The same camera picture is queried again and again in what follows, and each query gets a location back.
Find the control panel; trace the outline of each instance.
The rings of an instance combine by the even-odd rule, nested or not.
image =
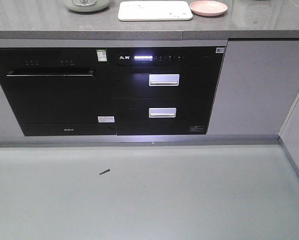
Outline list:
[[[110,67],[216,66],[224,47],[130,47],[107,49]]]

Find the digital display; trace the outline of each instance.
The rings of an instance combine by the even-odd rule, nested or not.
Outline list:
[[[138,55],[134,56],[135,61],[153,61],[153,56],[149,55]]]

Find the gray floor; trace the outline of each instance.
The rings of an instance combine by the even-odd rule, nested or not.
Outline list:
[[[299,181],[279,145],[0,148],[0,240],[96,239],[299,240]]]

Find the sticker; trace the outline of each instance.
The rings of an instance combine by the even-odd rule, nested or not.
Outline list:
[[[204,126],[190,126],[190,132],[203,132]]]
[[[97,49],[97,59],[99,62],[107,62],[108,58],[106,55],[106,49]]]
[[[99,123],[115,123],[114,116],[98,116]]]
[[[225,51],[225,47],[217,47],[215,53],[217,53],[217,54],[223,54],[224,51]]]

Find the kitchen cabinet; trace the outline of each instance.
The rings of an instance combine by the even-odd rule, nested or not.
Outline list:
[[[299,90],[299,40],[230,40],[208,135],[273,135]]]

